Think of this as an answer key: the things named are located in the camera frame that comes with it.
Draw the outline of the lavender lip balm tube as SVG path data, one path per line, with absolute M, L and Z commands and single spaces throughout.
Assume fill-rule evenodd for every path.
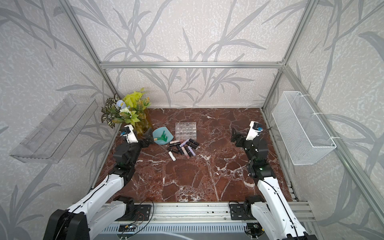
M 196 156 L 196 153 L 193 151 L 193 149 L 190 146 L 188 146 L 188 149 L 191 151 L 193 156 Z

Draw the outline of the white lip balm tube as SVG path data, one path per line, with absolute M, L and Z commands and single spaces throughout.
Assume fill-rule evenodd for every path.
M 171 157 L 171 159 L 175 162 L 176 158 L 175 158 L 174 154 L 171 151 L 169 151 L 168 154 Z

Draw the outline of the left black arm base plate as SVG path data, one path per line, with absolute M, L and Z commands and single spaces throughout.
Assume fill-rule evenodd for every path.
M 152 204 L 145 205 L 143 203 L 135 204 L 133 198 L 117 197 L 116 201 L 121 201 L 126 204 L 125 214 L 117 219 L 117 221 L 148 221 L 152 212 Z

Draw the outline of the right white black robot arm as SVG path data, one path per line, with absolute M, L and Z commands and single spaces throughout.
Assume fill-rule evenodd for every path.
M 258 221 L 258 234 L 266 233 L 270 240 L 316 240 L 299 222 L 284 194 L 279 181 L 268 163 L 268 143 L 262 137 L 247 140 L 233 129 L 231 142 L 242 148 L 248 158 L 247 169 L 261 196 L 249 197 L 245 213 Z

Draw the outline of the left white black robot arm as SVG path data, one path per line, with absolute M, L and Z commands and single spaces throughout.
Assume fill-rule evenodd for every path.
M 49 218 L 45 240 L 92 240 L 112 222 L 122 217 L 131 219 L 135 213 L 134 200 L 118 197 L 107 207 L 103 205 L 129 183 L 143 148 L 154 143 L 151 134 L 138 140 L 133 133 L 117 146 L 116 164 L 106 178 L 85 197 L 66 210 L 56 210 Z

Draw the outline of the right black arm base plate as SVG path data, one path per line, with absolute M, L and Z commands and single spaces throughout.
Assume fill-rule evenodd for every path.
M 231 220 L 234 221 L 246 221 L 246 220 L 255 220 L 251 212 L 251 196 L 245 198 L 245 200 L 240 203 L 236 201 L 229 201 L 229 208 L 231 214 Z

